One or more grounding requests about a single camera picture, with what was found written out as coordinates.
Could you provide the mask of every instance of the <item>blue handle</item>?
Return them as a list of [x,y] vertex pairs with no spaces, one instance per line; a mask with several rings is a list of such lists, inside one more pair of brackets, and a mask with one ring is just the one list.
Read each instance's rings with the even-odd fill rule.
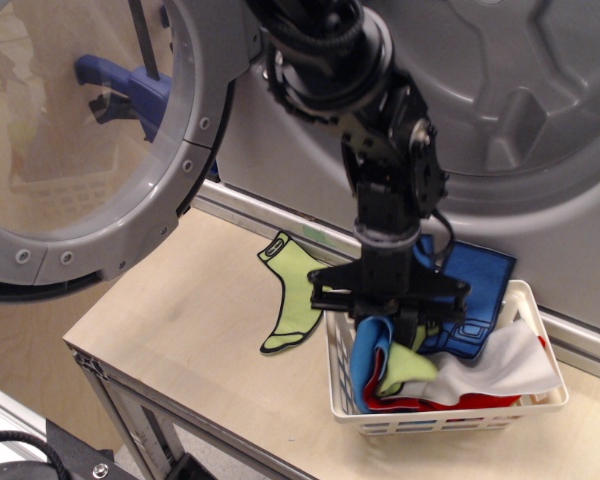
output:
[[76,62],[78,83],[103,85],[127,95],[131,72],[121,66],[95,55],[83,55]]

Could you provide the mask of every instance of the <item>black cord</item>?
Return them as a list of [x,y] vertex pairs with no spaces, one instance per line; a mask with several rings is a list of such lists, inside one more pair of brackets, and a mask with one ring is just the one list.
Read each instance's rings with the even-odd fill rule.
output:
[[58,473],[58,478],[60,480],[70,480],[69,473],[64,468],[60,456],[44,440],[25,432],[19,432],[16,430],[3,430],[0,431],[0,443],[1,442],[22,442],[36,447],[47,456],[49,463]]
[[442,250],[433,254],[434,261],[445,260],[451,253],[451,250],[453,250],[453,244],[456,241],[456,235],[453,233],[453,227],[451,226],[451,223],[444,215],[442,215],[442,213],[440,213],[440,210],[435,208],[431,215],[438,220],[444,226],[444,228],[447,229],[447,232],[449,232],[449,241],[447,244]]

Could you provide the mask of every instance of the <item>green cloth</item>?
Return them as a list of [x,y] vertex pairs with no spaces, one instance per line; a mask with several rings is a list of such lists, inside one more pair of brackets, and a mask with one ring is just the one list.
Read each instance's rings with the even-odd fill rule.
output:
[[282,283],[276,326],[260,347],[262,353],[276,353],[301,344],[317,327],[322,311],[311,308],[313,285],[307,274],[325,266],[284,232],[279,232],[258,257]]
[[438,376],[436,366],[428,358],[416,353],[425,337],[426,329],[423,325],[418,327],[413,349],[391,342],[387,369],[376,390],[379,397],[397,393],[404,382],[413,380],[432,382],[436,379]]

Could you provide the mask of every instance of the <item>fabric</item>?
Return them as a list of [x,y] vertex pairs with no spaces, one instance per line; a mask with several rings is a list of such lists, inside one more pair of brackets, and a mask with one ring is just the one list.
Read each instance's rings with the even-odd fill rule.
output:
[[[362,413],[371,413],[365,397],[369,388],[375,391],[378,379],[384,376],[392,335],[393,323],[387,317],[365,318],[356,330],[349,366],[353,399]],[[374,379],[375,384],[369,387]]]
[[376,395],[380,383],[380,372],[385,364],[384,352],[379,350],[376,354],[373,375],[364,388],[362,405],[366,410],[363,413],[398,413],[398,412],[432,412],[440,410],[468,410],[478,408],[508,407],[516,402],[520,395],[495,397],[483,394],[469,393],[463,395],[455,405],[442,405],[435,402],[409,397],[379,398]]
[[463,324],[443,322],[430,332],[418,353],[445,351],[476,358],[495,327],[514,265],[515,258],[504,253],[456,242],[442,272],[471,285],[466,320]]
[[400,390],[405,382],[432,382],[437,376],[437,367],[427,357],[418,355],[398,342],[391,342],[386,374],[378,385],[377,394],[391,395]]
[[311,308],[313,286],[307,274],[325,266],[284,232],[279,232],[271,244],[258,254],[258,258],[282,283],[276,326],[260,347],[262,353],[276,353],[301,344],[317,327],[322,311]]
[[544,347],[523,320],[495,330],[474,362],[446,352],[428,357],[438,368],[433,382],[407,382],[397,397],[457,405],[467,394],[498,397],[545,393],[560,386]]

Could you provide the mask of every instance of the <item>red object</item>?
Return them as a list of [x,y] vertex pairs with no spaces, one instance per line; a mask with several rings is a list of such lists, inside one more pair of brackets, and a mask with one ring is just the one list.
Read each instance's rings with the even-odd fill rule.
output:
[[421,400],[418,398],[378,398],[375,390],[380,382],[380,372],[384,363],[384,352],[378,350],[376,353],[376,364],[373,376],[364,387],[363,397],[373,412],[398,413],[398,412],[434,412],[438,410],[468,410],[480,408],[508,407],[520,398],[520,395],[510,397],[494,397],[481,393],[467,393],[460,397],[456,405],[441,405],[439,403]]

